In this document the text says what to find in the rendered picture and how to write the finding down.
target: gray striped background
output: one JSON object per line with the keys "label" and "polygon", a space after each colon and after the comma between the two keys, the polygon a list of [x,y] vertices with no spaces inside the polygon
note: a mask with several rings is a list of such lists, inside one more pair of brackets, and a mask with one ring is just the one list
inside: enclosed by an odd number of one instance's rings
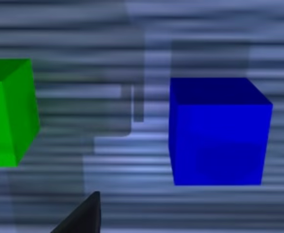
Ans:
{"label": "gray striped background", "polygon": [[[32,58],[42,125],[0,168],[0,233],[49,232],[95,190],[103,232],[284,232],[284,0],[0,0],[0,57]],[[173,185],[170,76],[274,103],[262,186]]]}

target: green cube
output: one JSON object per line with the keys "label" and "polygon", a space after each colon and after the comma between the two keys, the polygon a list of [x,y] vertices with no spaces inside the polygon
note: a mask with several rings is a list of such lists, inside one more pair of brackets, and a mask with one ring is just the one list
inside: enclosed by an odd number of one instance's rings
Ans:
{"label": "green cube", "polygon": [[17,166],[39,128],[30,59],[0,59],[0,167]]}

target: blue block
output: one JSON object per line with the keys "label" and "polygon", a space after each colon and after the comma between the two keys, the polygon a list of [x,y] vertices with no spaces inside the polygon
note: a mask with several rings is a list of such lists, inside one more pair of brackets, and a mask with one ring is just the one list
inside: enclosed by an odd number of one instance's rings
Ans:
{"label": "blue block", "polygon": [[272,103],[246,78],[171,78],[175,185],[260,185]]}

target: pointed black object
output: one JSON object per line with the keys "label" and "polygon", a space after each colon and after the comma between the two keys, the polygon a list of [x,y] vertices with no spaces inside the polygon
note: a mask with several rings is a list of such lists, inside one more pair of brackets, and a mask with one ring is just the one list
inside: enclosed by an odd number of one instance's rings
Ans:
{"label": "pointed black object", "polygon": [[100,228],[100,192],[94,192],[51,233],[100,233]]}

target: cube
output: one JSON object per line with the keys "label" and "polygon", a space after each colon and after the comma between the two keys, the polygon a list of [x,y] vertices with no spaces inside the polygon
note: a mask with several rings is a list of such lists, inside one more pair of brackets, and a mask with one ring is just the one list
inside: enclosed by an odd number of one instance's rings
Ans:
{"label": "cube", "polygon": [[0,167],[15,167],[39,131],[30,59],[0,59]]}
{"label": "cube", "polygon": [[247,78],[171,78],[175,185],[260,185],[272,103]]}

